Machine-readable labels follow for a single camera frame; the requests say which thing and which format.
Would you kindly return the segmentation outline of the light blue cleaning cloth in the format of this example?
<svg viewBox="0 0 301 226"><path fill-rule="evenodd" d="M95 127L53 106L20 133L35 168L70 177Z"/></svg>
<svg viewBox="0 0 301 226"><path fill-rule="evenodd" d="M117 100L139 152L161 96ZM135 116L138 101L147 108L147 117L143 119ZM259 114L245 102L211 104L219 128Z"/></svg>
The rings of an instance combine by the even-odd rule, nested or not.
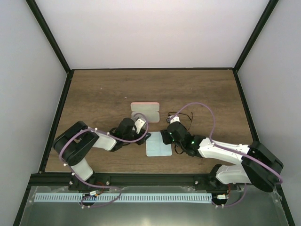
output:
<svg viewBox="0 0 301 226"><path fill-rule="evenodd" d="M165 145L160 132L151 132L146 140L147 157L165 157L172 155L171 145Z"/></svg>

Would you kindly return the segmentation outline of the black sunglasses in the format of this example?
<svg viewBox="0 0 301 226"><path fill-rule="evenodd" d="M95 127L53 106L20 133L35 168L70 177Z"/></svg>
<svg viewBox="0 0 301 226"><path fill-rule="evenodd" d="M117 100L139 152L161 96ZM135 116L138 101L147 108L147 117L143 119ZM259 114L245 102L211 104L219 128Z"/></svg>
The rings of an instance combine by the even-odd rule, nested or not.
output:
<svg viewBox="0 0 301 226"><path fill-rule="evenodd" d="M187 129L187 131L190 130L191 125L192 125L192 121L193 121L193 117L194 117L193 112L191 112L190 114L186 114L186 113L176 113L176 112L169 112L169 113L167 114L167 118L170 117L170 116L172 116L172 115L174 115L174 116L176 116L176 115L179 116L180 120L181 120L181 116L186 117L186 118L189 120L190 123L189 123L189 126L187 126L187 127L185 127L185 128Z"/></svg>

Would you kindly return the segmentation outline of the pink glasses case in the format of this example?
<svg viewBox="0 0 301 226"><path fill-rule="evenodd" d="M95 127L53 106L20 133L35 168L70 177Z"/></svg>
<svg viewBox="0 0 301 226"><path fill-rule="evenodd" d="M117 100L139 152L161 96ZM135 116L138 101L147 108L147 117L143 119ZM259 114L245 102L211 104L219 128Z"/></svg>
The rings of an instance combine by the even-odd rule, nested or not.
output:
<svg viewBox="0 0 301 226"><path fill-rule="evenodd" d="M160 105L158 102L132 102L130 107L132 119L141 117L142 113L149 123L158 123L160 121Z"/></svg>

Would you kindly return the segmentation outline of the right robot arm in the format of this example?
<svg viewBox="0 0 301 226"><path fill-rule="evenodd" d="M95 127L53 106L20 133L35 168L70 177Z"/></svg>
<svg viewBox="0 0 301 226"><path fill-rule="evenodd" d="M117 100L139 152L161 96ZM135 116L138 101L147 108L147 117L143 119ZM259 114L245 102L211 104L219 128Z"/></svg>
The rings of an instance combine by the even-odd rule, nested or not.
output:
<svg viewBox="0 0 301 226"><path fill-rule="evenodd" d="M215 190L226 184L245 183L271 193L281 182L283 163L258 141L250 145L217 142L205 136L190 134L178 121L170 123L160 133L165 145L173 144L188 156L228 163L217 164L210 172L209 184Z"/></svg>

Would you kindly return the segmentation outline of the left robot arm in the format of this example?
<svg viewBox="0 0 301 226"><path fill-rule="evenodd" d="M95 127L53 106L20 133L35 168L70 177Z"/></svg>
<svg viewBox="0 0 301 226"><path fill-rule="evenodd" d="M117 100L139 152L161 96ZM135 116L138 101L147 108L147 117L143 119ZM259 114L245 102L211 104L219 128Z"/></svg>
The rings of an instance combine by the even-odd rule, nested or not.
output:
<svg viewBox="0 0 301 226"><path fill-rule="evenodd" d="M147 129L148 122L145 118L124 118L109 132L91 128L78 121L54 140L53 148L64 165L68 165L72 173L80 178L79 184L85 190L91 190L96 185L96 178L86 160L88 152L93 147L114 152L131 143L142 145L151 137Z"/></svg>

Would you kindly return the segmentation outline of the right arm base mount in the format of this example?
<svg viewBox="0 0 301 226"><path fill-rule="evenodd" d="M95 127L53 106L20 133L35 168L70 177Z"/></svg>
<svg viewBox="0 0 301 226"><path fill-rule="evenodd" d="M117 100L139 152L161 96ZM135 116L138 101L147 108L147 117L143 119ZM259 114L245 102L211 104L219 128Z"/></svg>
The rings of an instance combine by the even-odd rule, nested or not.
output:
<svg viewBox="0 0 301 226"><path fill-rule="evenodd" d="M229 188L236 186L228 186L220 182L216 177L210 174L196 174L193 176L194 186L198 190L206 190L208 192L224 192Z"/></svg>

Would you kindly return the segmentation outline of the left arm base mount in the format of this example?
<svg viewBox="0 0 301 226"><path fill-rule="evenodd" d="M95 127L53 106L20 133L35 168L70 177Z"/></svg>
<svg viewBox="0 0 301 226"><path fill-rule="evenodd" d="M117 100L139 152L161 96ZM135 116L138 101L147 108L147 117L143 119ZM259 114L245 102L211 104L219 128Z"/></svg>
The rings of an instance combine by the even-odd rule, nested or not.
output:
<svg viewBox="0 0 301 226"><path fill-rule="evenodd" d="M87 192L99 190L99 188L91 187L82 183L78 178L71 174L69 175L68 180L68 188L70 191ZM109 174L94 173L86 182L96 186L109 186L111 184L111 176Z"/></svg>

